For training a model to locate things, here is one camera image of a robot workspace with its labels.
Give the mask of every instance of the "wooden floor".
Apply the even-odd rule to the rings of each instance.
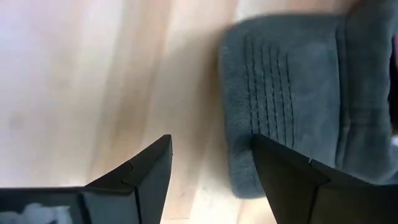
[[[163,134],[163,222],[275,223],[230,191],[217,74],[223,32],[353,0],[0,1],[0,186],[83,185]]]

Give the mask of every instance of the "wood grain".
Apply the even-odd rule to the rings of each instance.
[[[84,185],[172,134],[162,223],[275,223],[231,191],[217,50],[261,14],[353,0],[0,1],[0,186]]]

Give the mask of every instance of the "light wood surface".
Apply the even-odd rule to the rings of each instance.
[[[275,223],[229,186],[217,50],[234,22],[353,0],[0,1],[0,186],[84,185],[163,134],[163,223]]]

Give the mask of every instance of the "black plastic object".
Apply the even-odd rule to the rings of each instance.
[[[0,189],[0,223],[158,224],[171,164],[165,135],[85,187]]]
[[[398,186],[372,185],[260,134],[254,163],[278,224],[398,223]]]

